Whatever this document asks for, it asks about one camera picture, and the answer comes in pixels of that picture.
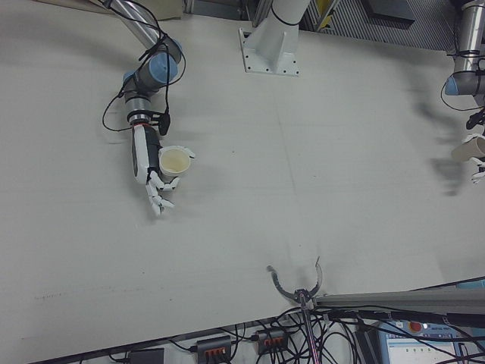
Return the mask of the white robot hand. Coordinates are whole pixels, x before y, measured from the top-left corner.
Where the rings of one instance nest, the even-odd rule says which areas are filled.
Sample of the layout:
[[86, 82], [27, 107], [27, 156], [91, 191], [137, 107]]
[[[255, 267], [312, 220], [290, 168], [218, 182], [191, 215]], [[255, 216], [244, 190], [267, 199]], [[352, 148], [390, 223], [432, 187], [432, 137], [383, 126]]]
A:
[[478, 184], [484, 179], [484, 135], [468, 134], [464, 139], [466, 161], [472, 161], [477, 171], [472, 174], [471, 182]]
[[177, 188], [196, 154], [185, 146], [162, 146], [154, 127], [140, 123], [132, 128], [132, 157], [135, 179], [145, 187], [153, 212], [160, 216], [174, 207], [162, 193]]

